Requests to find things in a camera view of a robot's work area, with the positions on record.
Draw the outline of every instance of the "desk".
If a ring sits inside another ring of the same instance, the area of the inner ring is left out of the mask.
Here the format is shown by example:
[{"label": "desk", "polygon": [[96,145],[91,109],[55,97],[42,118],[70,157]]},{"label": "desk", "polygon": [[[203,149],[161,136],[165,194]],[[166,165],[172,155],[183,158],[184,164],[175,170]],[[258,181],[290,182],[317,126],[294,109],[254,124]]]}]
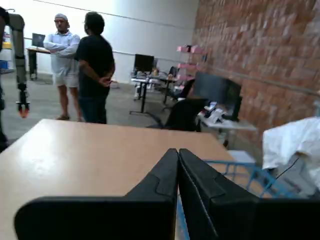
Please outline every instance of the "desk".
[{"label": "desk", "polygon": [[28,47],[28,59],[29,59],[29,74],[31,80],[38,78],[37,72],[37,53],[51,54],[50,51],[43,48]]},{"label": "desk", "polygon": [[202,112],[198,114],[198,119],[208,128],[227,130],[226,139],[223,143],[225,147],[227,147],[229,144],[230,132],[234,134],[236,130],[257,131],[257,128],[255,126],[246,121],[224,120],[223,122],[212,122],[209,118],[205,118],[205,115]]},{"label": "desk", "polygon": [[141,109],[140,109],[140,111],[130,111],[129,114],[131,114],[131,113],[149,114],[148,112],[145,112],[147,85],[148,84],[156,84],[156,83],[158,83],[158,81],[167,82],[164,101],[163,101],[165,103],[166,100],[167,100],[169,83],[174,82],[174,80],[168,80],[167,77],[153,76],[153,75],[138,76],[138,77],[137,76],[131,76],[131,81],[135,82],[135,83],[140,83],[140,93],[139,93],[138,99],[141,98],[141,92],[142,92],[142,101],[141,101]]},{"label": "desk", "polygon": [[124,196],[168,148],[233,161],[210,133],[41,120],[0,154],[0,239],[17,240],[16,211],[42,196]]}]

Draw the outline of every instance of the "robotic arm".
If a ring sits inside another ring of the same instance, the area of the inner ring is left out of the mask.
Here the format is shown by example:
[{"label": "robotic arm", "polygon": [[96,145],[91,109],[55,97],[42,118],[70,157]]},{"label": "robotic arm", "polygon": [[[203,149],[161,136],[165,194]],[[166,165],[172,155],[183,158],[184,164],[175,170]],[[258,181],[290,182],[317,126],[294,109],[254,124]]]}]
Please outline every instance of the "robotic arm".
[{"label": "robotic arm", "polygon": [[[5,25],[11,29],[11,39],[14,47],[14,58],[16,68],[16,83],[19,89],[19,101],[16,102],[18,111],[22,118],[26,118],[30,103],[27,102],[27,77],[26,77],[26,59],[25,59],[25,44],[24,44],[24,27],[25,21],[19,14],[8,13],[0,7],[0,21],[3,20]],[[0,50],[3,44],[4,28],[0,29]]]}]

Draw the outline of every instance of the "white plastic bag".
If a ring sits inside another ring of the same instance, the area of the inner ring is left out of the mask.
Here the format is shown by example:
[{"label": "white plastic bag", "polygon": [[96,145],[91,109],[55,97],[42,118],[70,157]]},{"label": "white plastic bag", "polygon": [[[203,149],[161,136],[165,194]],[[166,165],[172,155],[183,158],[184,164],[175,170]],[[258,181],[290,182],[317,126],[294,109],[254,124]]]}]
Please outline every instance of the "white plastic bag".
[{"label": "white plastic bag", "polygon": [[309,175],[320,189],[320,117],[290,122],[263,133],[263,169],[286,166],[296,153],[307,156]]}]

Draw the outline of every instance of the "man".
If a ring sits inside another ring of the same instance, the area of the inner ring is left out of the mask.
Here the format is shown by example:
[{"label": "man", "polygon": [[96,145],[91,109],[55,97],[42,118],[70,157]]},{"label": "man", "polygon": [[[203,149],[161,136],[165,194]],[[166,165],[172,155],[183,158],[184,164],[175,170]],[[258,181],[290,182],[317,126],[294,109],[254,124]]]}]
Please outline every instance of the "man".
[{"label": "man", "polygon": [[106,99],[115,60],[110,44],[101,36],[105,28],[103,17],[96,12],[85,15],[84,30],[75,58],[79,61],[79,104],[87,123],[106,124]]},{"label": "man", "polygon": [[80,42],[78,35],[69,31],[68,18],[59,13],[54,18],[57,32],[45,37],[44,48],[51,52],[53,83],[59,91],[62,115],[57,120],[69,120],[67,88],[73,98],[77,120],[81,122],[82,114],[78,102],[78,63],[74,60]]}]

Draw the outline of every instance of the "chair backrest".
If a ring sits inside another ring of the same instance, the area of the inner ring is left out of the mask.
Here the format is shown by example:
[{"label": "chair backrest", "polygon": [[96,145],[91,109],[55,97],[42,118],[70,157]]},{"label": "chair backrest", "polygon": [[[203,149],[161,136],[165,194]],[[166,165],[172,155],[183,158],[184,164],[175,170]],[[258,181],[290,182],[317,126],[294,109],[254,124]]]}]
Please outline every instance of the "chair backrest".
[{"label": "chair backrest", "polygon": [[169,70],[169,74],[172,74],[172,76],[176,77],[178,73],[178,68],[175,66],[172,66]]},{"label": "chair backrest", "polygon": [[195,79],[186,81],[182,92],[179,94],[179,98],[186,99],[194,83],[195,83]]},{"label": "chair backrest", "polygon": [[172,108],[171,113],[164,125],[165,129],[190,131],[196,130],[196,117],[205,107],[208,100],[187,98],[178,101]]}]

